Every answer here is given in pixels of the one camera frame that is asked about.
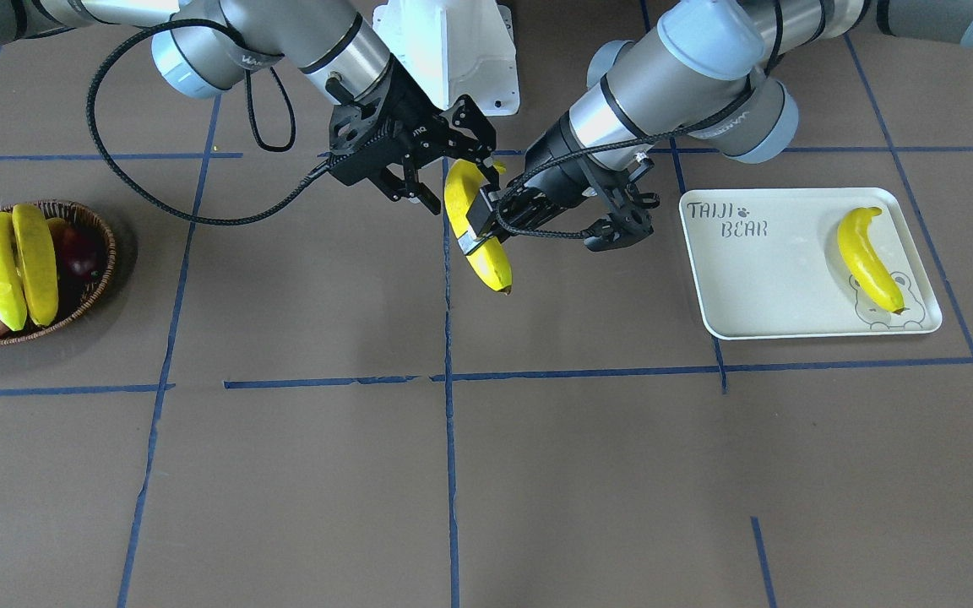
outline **wicker basket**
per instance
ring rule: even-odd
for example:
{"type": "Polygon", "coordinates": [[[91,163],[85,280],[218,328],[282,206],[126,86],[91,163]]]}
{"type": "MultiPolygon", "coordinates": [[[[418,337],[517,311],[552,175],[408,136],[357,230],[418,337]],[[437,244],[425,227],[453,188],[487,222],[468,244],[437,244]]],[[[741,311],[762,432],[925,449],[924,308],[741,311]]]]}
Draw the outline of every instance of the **wicker basket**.
{"type": "MultiPolygon", "coordinates": [[[[1,336],[0,346],[28,342],[31,339],[37,339],[42,335],[58,331],[60,328],[72,323],[74,319],[88,312],[93,307],[93,304],[96,304],[97,300],[100,300],[100,296],[103,296],[105,289],[107,289],[109,282],[111,282],[112,274],[115,273],[117,257],[115,235],[112,234],[111,227],[108,227],[108,224],[100,216],[82,204],[70,203],[70,201],[66,200],[36,200],[31,202],[37,205],[47,218],[63,218],[73,225],[74,228],[77,228],[78,231],[82,231],[94,239],[103,239],[107,253],[107,263],[100,277],[81,282],[81,285],[79,285],[80,297],[78,303],[76,305],[70,303],[69,307],[71,309],[65,309],[65,311],[64,309],[59,309],[55,323],[52,323],[49,327],[40,328],[35,326],[30,319],[24,325],[23,330],[11,331],[1,336]]],[[[0,207],[0,211],[10,211],[11,208],[12,205],[11,207],[0,207]]]]}

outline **black cable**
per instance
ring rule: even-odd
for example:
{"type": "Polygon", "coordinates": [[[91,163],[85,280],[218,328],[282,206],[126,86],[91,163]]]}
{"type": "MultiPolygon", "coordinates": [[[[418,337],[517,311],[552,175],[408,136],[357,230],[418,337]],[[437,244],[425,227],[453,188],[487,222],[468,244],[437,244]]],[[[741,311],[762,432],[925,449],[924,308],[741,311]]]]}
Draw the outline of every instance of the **black cable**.
{"type": "Polygon", "coordinates": [[[201,215],[193,215],[192,213],[182,212],[170,207],[170,205],[167,205],[155,196],[152,196],[151,193],[148,193],[145,188],[142,188],[142,186],[133,181],[132,178],[127,176],[127,173],[120,168],[118,163],[115,162],[115,159],[112,159],[111,154],[109,154],[107,151],[107,147],[104,146],[104,141],[100,136],[100,131],[98,131],[96,128],[96,94],[100,92],[100,85],[103,84],[107,73],[111,72],[111,67],[115,65],[116,62],[122,58],[122,55],[127,53],[127,51],[130,51],[133,49],[133,47],[139,45],[140,42],[151,38],[152,35],[157,35],[161,31],[178,30],[178,28],[181,27],[208,27],[210,30],[216,30],[223,35],[227,35],[228,38],[231,38],[232,42],[235,42],[236,45],[243,47],[243,49],[246,49],[247,47],[247,43],[242,39],[242,35],[240,35],[238,31],[232,30],[231,28],[227,27],[226,24],[212,22],[212,20],[208,19],[175,20],[175,22],[156,24],[155,26],[139,31],[138,34],[131,35],[131,37],[127,38],[122,45],[119,45],[119,47],[116,47],[115,50],[111,51],[111,54],[104,59],[104,62],[102,62],[101,65],[96,69],[96,74],[94,74],[92,77],[92,82],[89,85],[89,95],[85,99],[85,120],[89,124],[89,135],[92,136],[92,141],[96,145],[96,149],[100,151],[101,158],[103,158],[104,162],[111,167],[112,172],[115,173],[116,176],[119,176],[120,180],[130,186],[130,189],[138,193],[140,197],[154,204],[155,207],[162,211],[170,213],[177,218],[189,220],[189,222],[197,222],[198,224],[209,224],[213,226],[241,226],[243,224],[252,224],[254,222],[258,222],[259,220],[266,219],[268,216],[273,215],[277,211],[281,211],[281,209],[284,207],[287,207],[287,205],[292,203],[292,201],[298,197],[298,195],[301,195],[302,190],[305,190],[318,178],[324,176],[325,173],[328,173],[329,168],[331,168],[329,165],[329,159],[327,158],[325,161],[322,161],[321,165],[314,166],[314,168],[307,173],[302,180],[300,180],[300,183],[295,186],[295,189],[293,189],[292,192],[285,197],[285,199],[281,200],[280,203],[274,204],[273,207],[270,207],[263,212],[256,213],[255,215],[244,216],[244,218],[204,218],[204,216],[201,215]]]}
{"type": "Polygon", "coordinates": [[[285,99],[285,106],[287,106],[287,118],[291,120],[291,134],[287,136],[287,143],[282,146],[273,146],[266,144],[262,141],[262,134],[258,131],[258,119],[254,116],[254,88],[251,86],[250,82],[250,72],[247,71],[247,118],[250,119],[250,132],[254,135],[254,142],[258,143],[258,147],[265,151],[271,151],[271,153],[285,153],[285,151],[292,149],[295,145],[295,108],[291,105],[291,99],[287,97],[287,89],[283,88],[283,82],[280,81],[280,77],[277,74],[277,70],[270,67],[269,73],[273,74],[273,80],[277,81],[277,88],[280,89],[280,93],[285,99]]]}
{"type": "Polygon", "coordinates": [[[508,220],[503,218],[502,210],[505,209],[506,204],[511,203],[514,197],[523,192],[522,186],[524,186],[528,181],[538,174],[544,172],[547,169],[555,168],[555,166],[563,165],[565,162],[569,162],[573,159],[584,157],[585,155],[599,154],[601,151],[617,150],[617,149],[629,149],[629,147],[640,146],[644,144],[653,144],[656,142],[663,141],[663,139],[678,138],[678,136],[686,135],[687,133],[692,133],[692,131],[700,131],[702,128],[709,128],[718,124],[720,121],[726,117],[734,114],[738,108],[742,107],[742,104],[749,100],[749,97],[753,95],[753,88],[746,84],[746,89],[738,97],[735,97],[730,104],[723,107],[721,111],[716,112],[714,115],[700,120],[687,127],[675,128],[673,131],[668,131],[665,133],[657,133],[653,135],[646,135],[644,138],[629,139],[626,142],[615,142],[613,144],[601,144],[598,146],[591,146],[588,149],[580,149],[576,151],[571,151],[571,153],[559,155],[557,158],[553,158],[549,161],[541,163],[541,165],[534,166],[533,169],[521,173],[517,176],[513,183],[510,183],[508,190],[497,201],[497,222],[506,232],[514,235],[529,236],[529,237],[543,237],[543,238],[560,238],[560,239],[580,239],[584,240],[588,237],[595,236],[595,233],[590,229],[579,232],[561,232],[561,231],[530,231],[525,230],[525,228],[518,228],[509,224],[508,220]]]}
{"type": "Polygon", "coordinates": [[[40,34],[27,35],[24,40],[39,40],[40,38],[51,38],[52,35],[66,34],[67,31],[73,31],[73,27],[59,27],[57,30],[48,30],[40,32],[40,34]]]}
{"type": "Polygon", "coordinates": [[[768,56],[768,65],[764,66],[764,76],[772,73],[775,66],[783,61],[783,55],[780,55],[780,48],[783,46],[783,5],[780,0],[772,0],[772,7],[775,8],[775,42],[772,43],[772,53],[768,56]]]}

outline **fruit basket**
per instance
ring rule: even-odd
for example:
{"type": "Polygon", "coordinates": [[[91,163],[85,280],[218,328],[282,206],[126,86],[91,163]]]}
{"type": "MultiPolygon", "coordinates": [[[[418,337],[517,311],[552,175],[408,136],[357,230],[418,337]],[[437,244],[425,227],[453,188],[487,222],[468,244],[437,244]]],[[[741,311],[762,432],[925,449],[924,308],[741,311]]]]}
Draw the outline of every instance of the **fruit basket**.
{"type": "MultiPolygon", "coordinates": [[[[11,331],[1,336],[0,346],[28,342],[38,339],[40,336],[50,334],[53,331],[61,330],[67,324],[73,323],[81,315],[85,315],[90,308],[107,290],[111,283],[111,277],[115,274],[115,262],[117,257],[115,235],[111,232],[111,227],[99,216],[83,204],[71,203],[66,200],[36,200],[31,201],[43,212],[46,218],[65,219],[73,228],[81,234],[91,238],[97,246],[104,247],[103,269],[93,276],[77,278],[76,280],[63,280],[59,287],[58,314],[50,326],[37,327],[32,320],[24,325],[20,331],[11,331]]],[[[0,207],[0,211],[10,211],[13,205],[0,207]]]]}

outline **toy banana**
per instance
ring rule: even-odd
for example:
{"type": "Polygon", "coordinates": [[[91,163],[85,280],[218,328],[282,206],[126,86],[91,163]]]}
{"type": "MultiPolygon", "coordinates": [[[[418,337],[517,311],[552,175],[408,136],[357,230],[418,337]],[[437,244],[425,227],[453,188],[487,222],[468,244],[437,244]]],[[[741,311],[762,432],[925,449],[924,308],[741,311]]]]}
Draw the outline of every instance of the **toy banana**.
{"type": "Polygon", "coordinates": [[[13,239],[11,214],[0,211],[0,320],[12,330],[20,331],[28,318],[28,307],[24,304],[24,292],[17,276],[13,239]]]}
{"type": "Polygon", "coordinates": [[[900,286],[869,242],[869,223],[878,215],[881,215],[880,208],[860,207],[843,216],[837,231],[839,253],[858,285],[862,286],[862,291],[878,307],[899,315],[906,309],[903,291],[900,291],[900,286]]]}
{"type": "MultiPolygon", "coordinates": [[[[501,163],[495,166],[499,173],[505,172],[505,166],[501,163]]],[[[513,266],[509,265],[509,257],[496,237],[487,239],[474,251],[467,253],[476,244],[467,213],[484,178],[475,163],[467,160],[454,162],[445,178],[445,214],[448,216],[448,223],[453,227],[453,235],[460,243],[460,250],[464,251],[465,258],[479,275],[479,280],[494,291],[509,293],[513,289],[513,266]]]]}
{"type": "Polygon", "coordinates": [[[51,230],[43,212],[26,203],[14,205],[13,231],[28,316],[40,327],[50,326],[58,314],[58,273],[51,230]]]}

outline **black metal bracket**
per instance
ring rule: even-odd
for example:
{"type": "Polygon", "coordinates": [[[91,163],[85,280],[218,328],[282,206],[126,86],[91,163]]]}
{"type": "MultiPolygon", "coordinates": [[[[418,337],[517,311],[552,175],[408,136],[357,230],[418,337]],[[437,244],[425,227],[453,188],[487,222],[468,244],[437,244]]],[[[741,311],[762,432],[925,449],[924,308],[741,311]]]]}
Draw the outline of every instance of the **black metal bracket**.
{"type": "MultiPolygon", "coordinates": [[[[568,115],[563,116],[530,146],[525,165],[540,166],[582,148],[572,134],[568,115]]],[[[508,223],[533,231],[568,209],[579,207],[589,196],[598,195],[606,206],[606,216],[587,228],[592,236],[584,239],[584,246],[591,251],[628,247],[652,234],[649,210],[660,204],[659,195],[642,193],[637,188],[637,181],[654,168],[652,160],[640,155],[638,162],[630,173],[603,168],[590,155],[580,155],[536,174],[516,190],[511,182],[505,193],[500,193],[497,186],[484,186],[468,209],[468,223],[483,240],[505,240],[512,235],[497,223],[503,198],[502,211],[508,223]]]]}
{"type": "Polygon", "coordinates": [[[340,183],[368,180],[390,200],[416,199],[435,215],[441,213],[441,200],[418,170],[439,158],[474,162],[497,187],[499,175],[489,161],[497,135],[468,95],[440,111],[395,58],[362,99],[355,100],[337,77],[329,78],[325,89],[340,102],[329,120],[329,172],[340,183]]]}

